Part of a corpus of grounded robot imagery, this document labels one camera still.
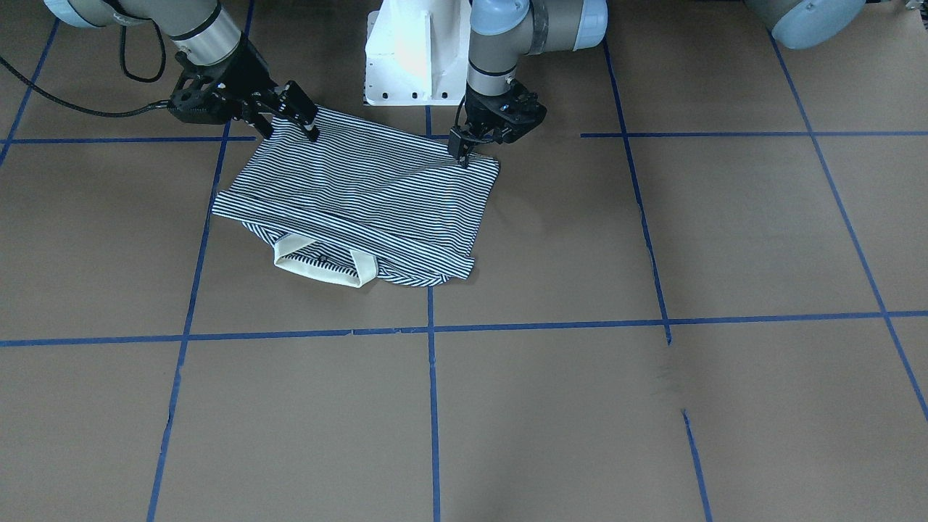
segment folded garment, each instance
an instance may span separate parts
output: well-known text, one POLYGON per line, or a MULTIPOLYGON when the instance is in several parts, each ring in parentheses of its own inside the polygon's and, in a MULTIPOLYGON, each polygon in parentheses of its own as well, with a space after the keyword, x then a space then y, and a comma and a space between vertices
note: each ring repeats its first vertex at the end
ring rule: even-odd
POLYGON ((464 169, 442 143, 322 107, 315 143, 273 125, 213 213, 271 245, 276 266, 355 288, 467 279, 496 160, 464 169))

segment light blue cap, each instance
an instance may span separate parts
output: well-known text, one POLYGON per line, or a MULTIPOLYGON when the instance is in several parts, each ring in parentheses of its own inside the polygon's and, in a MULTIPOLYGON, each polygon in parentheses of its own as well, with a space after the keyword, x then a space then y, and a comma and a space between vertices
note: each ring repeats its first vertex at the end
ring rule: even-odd
POLYGON ((530 0, 473 0, 470 28, 484 36, 505 33, 525 20, 530 0))
POLYGON ((45 0, 45 6, 61 21, 81 29, 95 28, 96 25, 81 17, 68 0, 45 0))
POLYGON ((606 0, 584 0, 574 51, 598 46, 606 35, 608 24, 609 7, 606 6, 606 0))
POLYGON ((773 27, 773 37, 790 49, 817 46, 857 17, 867 0, 804 0, 773 27))

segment white mounting base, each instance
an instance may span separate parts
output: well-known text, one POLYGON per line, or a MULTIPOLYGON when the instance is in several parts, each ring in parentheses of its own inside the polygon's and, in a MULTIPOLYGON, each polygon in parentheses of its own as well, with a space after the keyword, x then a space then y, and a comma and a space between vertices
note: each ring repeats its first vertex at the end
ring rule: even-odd
POLYGON ((367 16, 369 105, 457 105, 467 86, 468 0, 383 0, 367 16))

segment robotic arm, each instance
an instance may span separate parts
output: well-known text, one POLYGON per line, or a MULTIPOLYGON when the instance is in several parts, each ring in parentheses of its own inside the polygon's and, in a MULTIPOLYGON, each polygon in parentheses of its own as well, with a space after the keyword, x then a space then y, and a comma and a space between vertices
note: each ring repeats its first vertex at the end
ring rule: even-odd
POLYGON ((519 56, 596 46, 607 13, 606 0, 473 0, 467 121, 456 119, 448 139, 458 163, 467 166, 477 145, 512 143, 545 119, 537 94, 515 79, 519 56))
POLYGON ((188 124, 244 120, 264 137, 273 132, 264 114, 298 124, 316 141, 317 107, 295 82, 271 80, 267 63, 217 0, 45 0, 76 27, 137 25, 151 20, 178 48, 184 67, 168 110, 188 124))

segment black and white striped cloth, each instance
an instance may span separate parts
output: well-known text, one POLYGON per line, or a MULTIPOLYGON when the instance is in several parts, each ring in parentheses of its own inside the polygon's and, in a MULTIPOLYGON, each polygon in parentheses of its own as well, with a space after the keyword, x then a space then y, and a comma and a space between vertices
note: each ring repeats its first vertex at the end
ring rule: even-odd
POLYGON ((320 281, 466 279, 496 160, 463 169, 442 143, 322 107, 316 125, 310 143, 275 120, 213 213, 272 245, 278 267, 320 281))

